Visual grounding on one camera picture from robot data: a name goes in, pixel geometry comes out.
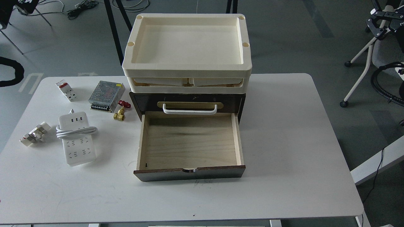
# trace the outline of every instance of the white drawer handle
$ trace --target white drawer handle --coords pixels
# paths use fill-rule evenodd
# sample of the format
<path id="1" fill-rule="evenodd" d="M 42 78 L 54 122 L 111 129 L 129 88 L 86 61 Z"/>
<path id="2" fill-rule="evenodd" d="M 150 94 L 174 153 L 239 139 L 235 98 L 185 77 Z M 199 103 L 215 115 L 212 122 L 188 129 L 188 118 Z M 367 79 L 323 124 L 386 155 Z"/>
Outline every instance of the white drawer handle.
<path id="1" fill-rule="evenodd" d="M 182 115 L 214 115 L 217 113 L 217 104 L 213 110 L 176 110 L 166 109 L 166 104 L 163 104 L 163 111 L 166 114 L 182 114 Z"/>

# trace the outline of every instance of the black table leg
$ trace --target black table leg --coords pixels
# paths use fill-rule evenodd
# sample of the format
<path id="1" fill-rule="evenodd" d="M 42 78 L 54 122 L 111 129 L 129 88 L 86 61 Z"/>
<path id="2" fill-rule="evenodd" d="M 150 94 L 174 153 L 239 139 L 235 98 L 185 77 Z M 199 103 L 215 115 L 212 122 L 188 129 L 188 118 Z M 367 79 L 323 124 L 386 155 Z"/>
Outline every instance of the black table leg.
<path id="1" fill-rule="evenodd" d="M 227 0 L 226 13 L 230 13 L 230 8 L 231 8 L 231 0 Z"/>
<path id="2" fill-rule="evenodd" d="M 237 13 L 238 0 L 233 0 L 233 13 Z"/>
<path id="3" fill-rule="evenodd" d="M 129 31 L 131 32 L 132 31 L 132 24 L 129 21 L 128 15 L 126 14 L 125 8 L 122 5 L 121 0 L 116 0 L 116 4 L 118 4 L 118 8 L 121 11 L 122 17 L 124 18 L 125 23 L 128 26 Z"/>
<path id="4" fill-rule="evenodd" d="M 122 53 L 121 43 L 119 42 L 118 31 L 116 30 L 114 15 L 112 14 L 111 3 L 109 0 L 104 0 L 104 5 L 105 9 L 107 10 L 109 25 L 111 26 L 112 37 L 114 38 L 119 63 L 122 65 L 122 62 L 124 61 L 124 55 Z"/>

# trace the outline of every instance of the vented metal cover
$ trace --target vented metal cover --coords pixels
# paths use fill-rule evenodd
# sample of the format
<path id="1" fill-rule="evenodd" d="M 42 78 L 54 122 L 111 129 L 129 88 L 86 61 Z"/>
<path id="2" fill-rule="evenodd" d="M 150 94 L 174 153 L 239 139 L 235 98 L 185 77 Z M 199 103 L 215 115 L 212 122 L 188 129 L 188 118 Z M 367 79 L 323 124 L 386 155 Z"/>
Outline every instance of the vented metal cover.
<path id="1" fill-rule="evenodd" d="M 92 104 L 92 109 L 113 112 L 124 91 L 122 83 L 100 80 L 88 101 Z"/>

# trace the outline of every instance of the power socket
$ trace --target power socket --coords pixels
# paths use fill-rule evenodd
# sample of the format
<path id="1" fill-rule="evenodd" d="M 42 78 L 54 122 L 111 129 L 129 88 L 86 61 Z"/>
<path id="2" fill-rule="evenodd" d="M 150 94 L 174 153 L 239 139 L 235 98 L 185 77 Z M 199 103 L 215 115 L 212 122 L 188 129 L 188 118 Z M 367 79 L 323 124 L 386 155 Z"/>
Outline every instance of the power socket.
<path id="1" fill-rule="evenodd" d="M 59 125 L 61 130 L 77 130 L 89 127 L 85 112 L 62 115 L 59 117 Z M 70 135 L 62 138 L 62 143 L 66 162 L 69 166 L 81 165 L 97 158 L 91 135 Z"/>

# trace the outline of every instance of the electrical connector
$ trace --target electrical connector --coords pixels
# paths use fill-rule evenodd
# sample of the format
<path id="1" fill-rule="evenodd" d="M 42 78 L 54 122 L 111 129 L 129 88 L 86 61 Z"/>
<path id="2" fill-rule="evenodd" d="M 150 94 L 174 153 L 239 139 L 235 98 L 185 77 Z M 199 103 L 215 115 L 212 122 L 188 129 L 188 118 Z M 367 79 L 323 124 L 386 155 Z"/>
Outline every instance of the electrical connector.
<path id="1" fill-rule="evenodd" d="M 48 133 L 51 127 L 46 123 L 42 122 L 37 125 L 31 132 L 25 134 L 25 136 L 20 139 L 20 142 L 25 146 L 29 146 L 33 143 L 36 143 L 38 140 L 44 142 L 43 135 Z"/>

